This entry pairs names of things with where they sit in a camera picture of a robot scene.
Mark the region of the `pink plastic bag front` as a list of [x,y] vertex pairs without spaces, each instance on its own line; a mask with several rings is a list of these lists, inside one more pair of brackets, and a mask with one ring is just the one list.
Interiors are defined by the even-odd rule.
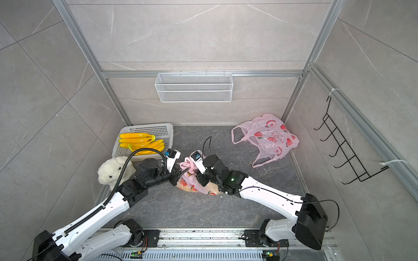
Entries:
[[219,191],[218,186],[212,182],[209,182],[207,185],[202,186],[197,180],[197,174],[199,170],[197,166],[193,163],[191,157],[186,157],[185,160],[180,163],[180,168],[182,171],[186,170],[182,174],[179,181],[177,182],[176,187],[182,191],[186,192],[199,192],[204,195],[217,196],[222,194]]

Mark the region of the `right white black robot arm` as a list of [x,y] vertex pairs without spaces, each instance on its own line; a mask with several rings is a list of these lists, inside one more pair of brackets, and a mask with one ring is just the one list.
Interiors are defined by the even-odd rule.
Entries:
[[190,157],[198,169],[200,185],[213,183],[220,192],[254,201],[284,217],[262,223],[256,236],[259,244],[273,245],[294,239],[313,250],[322,248],[324,234],[333,229],[327,225],[324,200],[309,193],[299,196],[269,187],[246,173],[229,170],[215,154],[206,157],[197,150]]

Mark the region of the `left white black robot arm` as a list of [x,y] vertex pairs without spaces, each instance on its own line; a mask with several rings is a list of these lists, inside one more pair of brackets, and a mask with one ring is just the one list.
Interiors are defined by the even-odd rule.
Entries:
[[85,215],[53,233],[43,231],[34,238],[33,261],[90,261],[97,256],[129,245],[146,248],[148,239],[133,219],[122,221],[110,231],[96,235],[106,223],[133,207],[148,194],[148,189],[170,182],[176,185],[182,169],[175,163],[178,150],[160,153],[162,161],[146,159],[134,178],[122,182],[119,177],[111,194]]

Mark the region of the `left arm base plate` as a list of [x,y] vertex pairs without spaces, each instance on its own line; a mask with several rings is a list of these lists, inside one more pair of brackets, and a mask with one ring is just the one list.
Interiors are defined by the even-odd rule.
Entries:
[[123,245],[124,248],[145,248],[147,245],[149,248],[156,248],[160,238],[160,230],[158,229],[145,229],[140,240],[130,240],[127,244]]

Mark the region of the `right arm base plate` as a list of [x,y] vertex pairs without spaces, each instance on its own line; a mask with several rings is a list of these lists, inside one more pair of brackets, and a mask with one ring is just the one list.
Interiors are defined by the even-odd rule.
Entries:
[[264,233],[256,229],[246,229],[244,233],[240,236],[241,240],[245,241],[247,248],[260,248],[260,247],[289,247],[289,241],[287,239],[273,241]]

